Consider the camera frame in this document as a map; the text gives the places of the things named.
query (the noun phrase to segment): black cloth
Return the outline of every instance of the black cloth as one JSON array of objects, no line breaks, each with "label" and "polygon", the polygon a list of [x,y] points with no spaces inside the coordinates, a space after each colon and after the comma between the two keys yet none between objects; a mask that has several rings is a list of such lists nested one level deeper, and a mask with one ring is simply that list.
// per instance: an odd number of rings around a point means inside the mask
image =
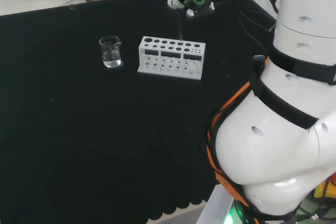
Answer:
[{"label": "black cloth", "polygon": [[[178,39],[167,0],[0,17],[2,223],[146,223],[208,200],[208,116],[261,52],[231,0],[214,1],[227,3],[182,21],[185,40],[206,43],[201,81],[137,72],[143,36]],[[102,63],[105,35],[122,41],[116,69]]]}]

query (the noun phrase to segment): black strap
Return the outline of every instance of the black strap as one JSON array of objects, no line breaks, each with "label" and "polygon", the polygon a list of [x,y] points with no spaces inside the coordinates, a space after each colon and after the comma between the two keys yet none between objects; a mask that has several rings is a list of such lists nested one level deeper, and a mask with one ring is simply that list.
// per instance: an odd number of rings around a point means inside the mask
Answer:
[{"label": "black strap", "polygon": [[311,63],[290,57],[273,48],[269,54],[270,60],[283,70],[307,79],[336,85],[336,65],[328,66]]},{"label": "black strap", "polygon": [[311,128],[317,122],[317,118],[298,110],[274,94],[255,73],[250,77],[250,84],[254,95],[267,107],[287,121],[306,130]]},{"label": "black strap", "polygon": [[256,218],[259,221],[284,221],[285,223],[288,224],[295,224],[296,220],[297,220],[297,211],[301,206],[301,203],[296,207],[296,209],[292,212],[289,212],[285,215],[269,215],[269,214],[265,214],[263,212],[253,212],[251,211],[250,207],[246,207],[244,204],[239,204],[242,209],[243,212],[245,213],[243,215],[243,219],[248,220],[246,221],[246,223],[251,223],[250,219],[251,218]]}]

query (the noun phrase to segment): black cable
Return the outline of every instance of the black cable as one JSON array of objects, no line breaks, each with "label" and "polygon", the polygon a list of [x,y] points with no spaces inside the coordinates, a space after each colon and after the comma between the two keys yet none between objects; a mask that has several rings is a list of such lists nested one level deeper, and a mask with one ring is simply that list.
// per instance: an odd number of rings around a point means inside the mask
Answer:
[{"label": "black cable", "polygon": [[326,181],[325,181],[321,201],[319,202],[319,206],[317,207],[317,209],[314,212],[308,212],[304,209],[300,209],[302,212],[305,212],[306,214],[305,215],[298,215],[298,217],[297,217],[298,222],[311,218],[312,216],[314,216],[315,214],[317,214],[321,210],[321,207],[323,206],[324,200],[326,198],[326,194],[327,194],[330,179],[331,179],[331,177],[327,178]]},{"label": "black cable", "polygon": [[238,19],[239,19],[239,24],[240,24],[241,28],[243,29],[244,33],[246,33],[246,35],[247,35],[248,37],[250,37],[250,39],[252,39],[256,44],[259,45],[259,47],[264,51],[264,55],[268,55],[268,50],[267,50],[267,48],[266,48],[266,47],[265,47],[265,46],[264,46],[258,39],[256,39],[252,34],[250,34],[250,33],[247,31],[247,29],[246,29],[246,27],[244,26],[243,21],[242,21],[242,19],[241,19],[241,14],[242,14],[242,12],[240,11],[239,14],[238,14]]},{"label": "black cable", "polygon": [[[250,34],[249,32],[248,32],[248,30],[246,29],[246,27],[244,26],[244,23],[243,23],[243,20],[242,20],[242,16],[244,16],[244,17],[246,17],[246,15],[243,13],[243,7],[240,7],[239,6],[239,4],[238,4],[238,1],[237,0],[234,0],[234,3],[236,4],[236,6],[237,6],[237,8],[238,8],[238,11],[239,11],[239,13],[238,13],[238,21],[239,21],[239,24],[240,24],[240,26],[241,26],[241,28],[242,28],[242,30],[244,31],[244,33],[248,36],[248,37],[250,37],[250,39],[252,39],[263,51],[264,51],[264,55],[268,55],[268,50],[267,50],[267,48],[257,39],[257,38],[255,38],[252,34]],[[258,26],[259,27],[262,27],[264,30],[266,30],[266,28],[265,27],[263,27],[262,25],[260,25],[260,24],[258,24]]]},{"label": "black cable", "polygon": [[275,3],[272,3],[272,7],[273,7],[273,10],[276,12],[276,14],[278,14],[279,10],[277,6],[275,5]]}]

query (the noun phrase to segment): green light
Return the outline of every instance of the green light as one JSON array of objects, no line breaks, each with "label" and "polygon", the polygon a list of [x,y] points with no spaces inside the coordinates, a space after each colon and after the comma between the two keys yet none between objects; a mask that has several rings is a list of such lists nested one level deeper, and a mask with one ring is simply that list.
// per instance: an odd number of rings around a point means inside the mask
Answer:
[{"label": "green light", "polygon": [[233,224],[233,219],[231,214],[228,214],[225,218],[224,224]]}]

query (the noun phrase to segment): bolt hole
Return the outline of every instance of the bolt hole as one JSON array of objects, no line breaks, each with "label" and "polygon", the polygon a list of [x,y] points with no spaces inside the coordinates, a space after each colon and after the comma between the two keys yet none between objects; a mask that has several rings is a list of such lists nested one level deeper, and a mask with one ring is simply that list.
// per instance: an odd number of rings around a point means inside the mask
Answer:
[{"label": "bolt hole", "polygon": [[285,76],[289,81],[299,81],[299,77],[295,76],[294,74],[287,73]]},{"label": "bolt hole", "polygon": [[322,123],[321,126],[324,132],[328,132],[328,127],[325,123]]},{"label": "bolt hole", "polygon": [[252,131],[253,131],[254,134],[256,134],[259,137],[263,136],[263,132],[260,129],[258,129],[257,127],[252,126]]}]

